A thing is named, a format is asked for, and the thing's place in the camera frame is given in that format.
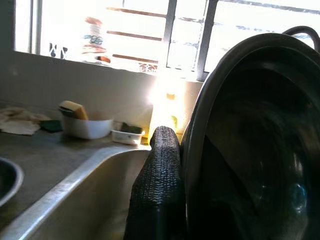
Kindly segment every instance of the kitchen sink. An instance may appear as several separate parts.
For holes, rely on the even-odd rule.
[[[0,239],[122,239],[131,188],[148,153],[146,146],[99,150],[13,221]]]

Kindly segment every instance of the pan handle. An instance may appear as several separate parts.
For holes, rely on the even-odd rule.
[[[320,38],[316,30],[309,26],[295,26],[287,31],[284,31],[283,34],[293,36],[295,34],[308,34],[313,43],[314,43],[314,50],[316,50],[318,53],[320,53]]]

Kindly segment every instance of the white wall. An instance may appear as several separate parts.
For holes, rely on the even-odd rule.
[[[0,27],[8,33],[13,16],[3,9]],[[5,34],[4,38],[0,46],[0,106],[24,106],[57,118],[59,103],[70,100],[84,105],[88,112],[149,127],[153,110],[149,95],[155,76],[14,52],[12,36]],[[183,126],[190,119],[201,86],[200,82],[185,82]]]

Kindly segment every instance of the gray countertop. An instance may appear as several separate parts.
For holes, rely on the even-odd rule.
[[[24,172],[18,193],[0,207],[0,231],[99,149],[110,144],[109,137],[82,140],[42,130],[32,136],[0,133],[0,157],[18,164]]]

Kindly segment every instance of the window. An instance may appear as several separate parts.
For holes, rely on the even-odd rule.
[[[314,0],[16,0],[15,50],[203,81],[237,43],[299,25]],[[307,35],[296,36],[313,47]]]

